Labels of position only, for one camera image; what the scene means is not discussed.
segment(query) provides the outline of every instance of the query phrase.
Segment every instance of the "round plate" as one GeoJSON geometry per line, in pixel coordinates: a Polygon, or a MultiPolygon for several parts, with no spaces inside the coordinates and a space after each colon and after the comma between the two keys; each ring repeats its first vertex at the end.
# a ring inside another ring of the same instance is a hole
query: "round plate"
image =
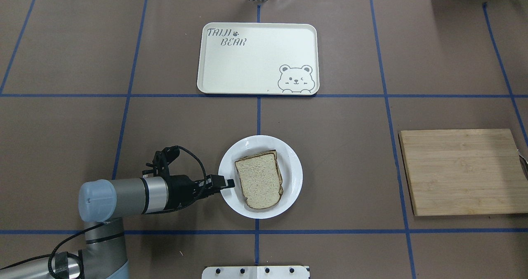
{"type": "Polygon", "coordinates": [[[222,189],[222,196],[233,210],[249,218],[265,219],[283,213],[295,202],[302,187],[302,166],[295,151],[288,144],[271,136],[251,136],[236,142],[224,154],[218,175],[234,179],[235,187],[222,189]],[[245,203],[234,162],[268,150],[277,150],[277,162],[283,176],[283,195],[279,202],[270,208],[252,209],[245,203]]]}

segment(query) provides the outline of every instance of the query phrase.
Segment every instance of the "brown table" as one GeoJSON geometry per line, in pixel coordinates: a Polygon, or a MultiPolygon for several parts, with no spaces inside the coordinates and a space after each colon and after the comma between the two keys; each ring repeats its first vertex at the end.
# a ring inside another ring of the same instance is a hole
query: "brown table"
{"type": "MultiPolygon", "coordinates": [[[[0,265],[80,230],[85,181],[138,177],[175,144],[214,173],[234,142],[266,134],[300,157],[292,208],[258,222],[216,195],[125,218],[132,278],[255,262],[313,278],[526,278],[528,216],[415,217],[396,136],[508,128],[528,154],[527,12],[526,0],[0,0],[0,265]],[[321,89],[200,93],[212,21],[312,24],[321,89]]],[[[189,157],[171,170],[200,176],[189,157]]]]}

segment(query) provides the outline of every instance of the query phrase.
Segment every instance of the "light blue cap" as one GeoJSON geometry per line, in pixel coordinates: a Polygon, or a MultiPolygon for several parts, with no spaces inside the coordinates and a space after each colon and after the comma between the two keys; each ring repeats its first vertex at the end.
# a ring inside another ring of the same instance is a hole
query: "light blue cap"
{"type": "Polygon", "coordinates": [[[85,222],[108,220],[116,209],[117,193],[112,183],[100,179],[81,186],[79,215],[85,222]]]}

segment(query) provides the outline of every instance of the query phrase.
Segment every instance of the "white plate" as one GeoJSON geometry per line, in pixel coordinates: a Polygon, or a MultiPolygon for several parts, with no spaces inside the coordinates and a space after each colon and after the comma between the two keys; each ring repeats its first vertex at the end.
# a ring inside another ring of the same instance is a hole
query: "white plate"
{"type": "Polygon", "coordinates": [[[206,94],[313,95],[317,31],[299,23],[210,22],[196,85],[206,94]]]}
{"type": "Polygon", "coordinates": [[[251,136],[236,142],[222,158],[218,175],[234,179],[235,187],[222,189],[222,196],[233,210],[249,218],[265,219],[283,213],[295,202],[302,187],[302,166],[295,151],[288,144],[271,136],[251,136]],[[283,196],[279,203],[270,208],[252,209],[245,203],[234,162],[268,150],[277,150],[277,162],[283,176],[283,196]]]}

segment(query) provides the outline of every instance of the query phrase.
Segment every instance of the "white metal plate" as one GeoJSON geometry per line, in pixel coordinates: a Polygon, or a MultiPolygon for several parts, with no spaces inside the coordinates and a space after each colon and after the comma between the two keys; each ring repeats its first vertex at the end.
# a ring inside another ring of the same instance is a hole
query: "white metal plate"
{"type": "Polygon", "coordinates": [[[207,267],[202,272],[202,279],[309,279],[309,270],[309,266],[207,267]]]}
{"type": "Polygon", "coordinates": [[[196,85],[206,94],[313,95],[317,32],[299,23],[208,23],[196,85]]]}
{"type": "Polygon", "coordinates": [[[234,179],[234,188],[222,189],[220,192],[233,210],[249,218],[265,219],[283,213],[297,200],[302,188],[302,166],[298,156],[288,144],[272,136],[251,136],[236,142],[223,156],[218,175],[234,179]],[[268,150],[277,150],[277,163],[283,177],[283,195],[277,204],[267,209],[253,209],[245,202],[234,162],[268,150]]]}

